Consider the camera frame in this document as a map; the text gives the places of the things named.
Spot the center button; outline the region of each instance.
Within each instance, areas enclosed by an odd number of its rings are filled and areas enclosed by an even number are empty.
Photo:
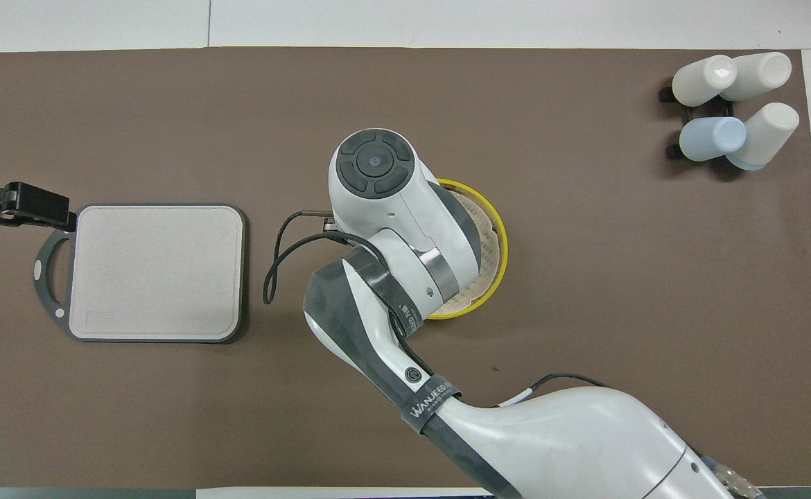
[[[368,177],[383,177],[393,168],[393,152],[378,143],[368,144],[359,150],[356,166]]]

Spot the white robotic arm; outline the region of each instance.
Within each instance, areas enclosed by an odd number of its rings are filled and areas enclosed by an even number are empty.
[[[589,386],[475,408],[411,353],[405,338],[478,275],[479,237],[408,140],[383,129],[349,136],[329,166],[329,193],[341,230],[374,247],[314,272],[308,325],[480,486],[504,499],[730,497],[630,395]]]

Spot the cutting board handle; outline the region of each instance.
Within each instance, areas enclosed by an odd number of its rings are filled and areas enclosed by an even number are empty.
[[[38,295],[39,301],[41,301],[42,306],[45,307],[45,310],[48,312],[48,316],[51,316],[51,319],[57,322],[64,331],[69,331],[69,298],[67,298],[67,303],[59,303],[57,300],[54,300],[54,296],[51,294],[51,288],[48,285],[49,276],[51,275],[49,265],[51,262],[51,253],[54,253],[57,246],[65,240],[70,240],[70,243],[72,243],[75,237],[76,235],[73,233],[66,233],[60,230],[54,231],[51,236],[48,236],[45,243],[42,244],[42,248],[39,249],[39,254],[35,257],[35,264],[33,265],[35,294]]]

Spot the brown mat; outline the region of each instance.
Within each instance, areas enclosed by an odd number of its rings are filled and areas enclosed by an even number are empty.
[[[475,405],[552,371],[636,395],[752,481],[811,484],[811,145],[736,175],[671,164],[656,101],[712,51],[241,48],[0,54],[0,184],[92,203],[225,202],[250,218],[250,321],[232,344],[87,344],[32,287],[50,231],[0,228],[0,486],[469,486],[311,335],[314,243],[260,303],[285,215],[329,207],[353,130],[411,140],[503,215],[510,267],[412,346]],[[289,237],[311,234],[297,222]],[[551,386],[568,383],[551,383]]]

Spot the light blue cup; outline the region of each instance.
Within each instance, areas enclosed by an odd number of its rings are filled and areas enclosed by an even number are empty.
[[[692,161],[707,161],[738,151],[744,140],[747,128],[738,118],[696,118],[680,132],[680,149]]]

